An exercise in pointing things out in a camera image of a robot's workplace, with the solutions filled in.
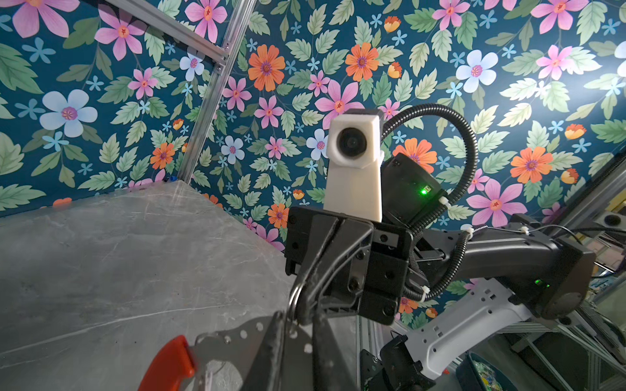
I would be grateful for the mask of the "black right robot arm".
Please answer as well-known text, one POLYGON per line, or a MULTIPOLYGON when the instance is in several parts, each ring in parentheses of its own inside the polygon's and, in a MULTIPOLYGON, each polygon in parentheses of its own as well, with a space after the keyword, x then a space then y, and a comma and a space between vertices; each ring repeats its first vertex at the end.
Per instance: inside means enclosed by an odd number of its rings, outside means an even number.
POLYGON ((430 223, 466 194, 477 171, 478 141, 459 112, 420 104, 386 119, 377 109, 349 109, 330 122, 324 207, 290 211, 285 250, 296 280, 286 319, 313 328, 317 390, 348 390, 332 316, 358 314, 392 324, 404 298, 430 301, 451 283, 478 285, 417 332, 381 348, 381 366, 363 369, 369 390, 427 390, 459 355, 513 324, 561 319, 585 299, 595 257, 573 237, 546 236, 515 213, 510 223, 482 223, 444 233, 430 223), (419 117, 440 117, 461 134, 466 164, 447 192, 410 157, 385 158, 384 139, 419 117))

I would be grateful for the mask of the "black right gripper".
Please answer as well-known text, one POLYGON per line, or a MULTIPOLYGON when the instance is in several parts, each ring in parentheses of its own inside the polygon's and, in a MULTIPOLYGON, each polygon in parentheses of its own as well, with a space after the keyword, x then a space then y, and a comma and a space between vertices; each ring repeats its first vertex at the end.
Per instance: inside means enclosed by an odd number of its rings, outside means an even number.
POLYGON ((296 278, 288 316, 301 325, 318 312, 393 324, 412 243, 412 232, 398 226, 293 207, 285 240, 285 272, 296 278))

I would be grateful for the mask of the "steel keyring with red handle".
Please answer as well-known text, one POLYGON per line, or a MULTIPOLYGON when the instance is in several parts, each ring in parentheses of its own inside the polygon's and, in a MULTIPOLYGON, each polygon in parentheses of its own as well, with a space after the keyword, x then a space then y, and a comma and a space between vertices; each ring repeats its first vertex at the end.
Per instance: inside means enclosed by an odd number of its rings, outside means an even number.
MULTIPOLYGON (((279 390, 314 390, 312 331, 285 314, 285 348, 279 390)), ((272 316, 251 319, 240 327, 203 333, 190 344, 184 336, 167 342, 143 375, 141 390, 207 390, 213 362, 230 363, 251 389, 251 368, 272 316)))

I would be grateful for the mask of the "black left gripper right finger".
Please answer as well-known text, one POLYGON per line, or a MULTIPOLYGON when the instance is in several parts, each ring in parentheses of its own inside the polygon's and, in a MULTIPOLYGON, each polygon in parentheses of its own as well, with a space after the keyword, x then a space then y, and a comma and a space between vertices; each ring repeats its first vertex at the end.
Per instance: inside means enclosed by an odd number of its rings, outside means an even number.
POLYGON ((313 317, 312 346, 314 390, 358 390, 328 318, 321 312, 313 317))

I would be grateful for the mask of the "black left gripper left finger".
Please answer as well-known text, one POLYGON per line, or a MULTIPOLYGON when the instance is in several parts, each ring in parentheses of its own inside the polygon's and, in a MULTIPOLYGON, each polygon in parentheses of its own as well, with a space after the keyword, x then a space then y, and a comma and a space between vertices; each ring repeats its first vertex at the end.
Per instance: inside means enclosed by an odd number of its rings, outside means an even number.
POLYGON ((276 312, 251 368, 252 390, 279 390, 285 348, 285 314, 276 312))

